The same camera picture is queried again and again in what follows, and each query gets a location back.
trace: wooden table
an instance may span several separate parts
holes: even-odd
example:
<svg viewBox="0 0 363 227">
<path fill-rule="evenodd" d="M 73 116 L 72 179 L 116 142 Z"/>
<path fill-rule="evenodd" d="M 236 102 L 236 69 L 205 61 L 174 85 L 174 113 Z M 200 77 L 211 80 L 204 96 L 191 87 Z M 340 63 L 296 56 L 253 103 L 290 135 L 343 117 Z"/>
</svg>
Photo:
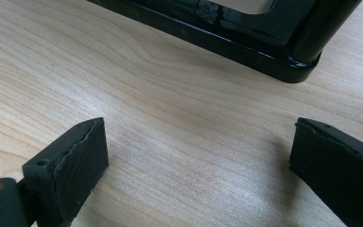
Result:
<svg viewBox="0 0 363 227">
<path fill-rule="evenodd" d="M 363 141 L 363 2 L 285 84 L 85 1 L 0 0 L 0 177 L 100 116 L 73 226 L 344 226 L 288 157 L 299 116 Z"/>
</svg>

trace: black plastic part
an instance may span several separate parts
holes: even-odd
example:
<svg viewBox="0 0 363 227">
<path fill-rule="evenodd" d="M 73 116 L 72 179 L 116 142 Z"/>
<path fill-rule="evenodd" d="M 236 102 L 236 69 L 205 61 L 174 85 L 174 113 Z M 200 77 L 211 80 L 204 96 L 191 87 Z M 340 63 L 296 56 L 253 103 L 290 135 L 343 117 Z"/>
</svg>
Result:
<svg viewBox="0 0 363 227">
<path fill-rule="evenodd" d="M 250 15 L 207 0 L 89 0 L 276 79 L 304 81 L 361 0 L 275 0 Z"/>
<path fill-rule="evenodd" d="M 0 179 L 0 227 L 25 227 L 26 215 L 16 181 L 11 178 Z"/>
<path fill-rule="evenodd" d="M 324 123 L 299 118 L 291 170 L 348 226 L 363 226 L 363 143 Z"/>
<path fill-rule="evenodd" d="M 76 125 L 24 164 L 26 187 L 41 202 L 38 225 L 69 226 L 108 165 L 103 118 Z"/>
</svg>

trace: black plastic frame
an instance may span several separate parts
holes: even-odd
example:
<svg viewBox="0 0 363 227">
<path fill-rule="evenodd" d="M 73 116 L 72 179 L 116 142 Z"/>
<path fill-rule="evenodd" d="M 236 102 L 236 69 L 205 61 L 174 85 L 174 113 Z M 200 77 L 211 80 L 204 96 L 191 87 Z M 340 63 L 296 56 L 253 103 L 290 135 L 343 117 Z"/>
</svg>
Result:
<svg viewBox="0 0 363 227">
<path fill-rule="evenodd" d="M 304 81 L 361 0 L 275 0 L 250 15 L 207 0 L 89 0 L 284 82 Z"/>
</svg>

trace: wood grain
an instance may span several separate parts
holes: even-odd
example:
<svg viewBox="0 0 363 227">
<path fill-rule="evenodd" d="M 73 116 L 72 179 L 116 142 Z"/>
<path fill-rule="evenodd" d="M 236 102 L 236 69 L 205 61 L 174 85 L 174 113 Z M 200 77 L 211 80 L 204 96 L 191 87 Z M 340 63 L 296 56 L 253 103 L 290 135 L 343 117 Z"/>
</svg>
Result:
<svg viewBox="0 0 363 227">
<path fill-rule="evenodd" d="M 99 116 L 110 167 L 73 226 L 344 226 L 288 156 L 299 116 L 363 141 L 363 2 L 285 84 L 85 1 L 0 0 L 0 177 Z"/>
</svg>

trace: light wood surface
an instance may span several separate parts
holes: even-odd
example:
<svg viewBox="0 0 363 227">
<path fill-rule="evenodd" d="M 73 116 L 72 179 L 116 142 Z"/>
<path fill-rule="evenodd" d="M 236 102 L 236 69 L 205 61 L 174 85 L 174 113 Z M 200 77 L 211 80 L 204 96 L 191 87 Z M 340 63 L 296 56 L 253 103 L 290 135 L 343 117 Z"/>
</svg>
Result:
<svg viewBox="0 0 363 227">
<path fill-rule="evenodd" d="M 299 116 L 363 141 L 363 2 L 285 84 L 85 1 L 0 0 L 0 177 L 100 116 L 73 226 L 344 226 L 288 157 Z"/>
</svg>

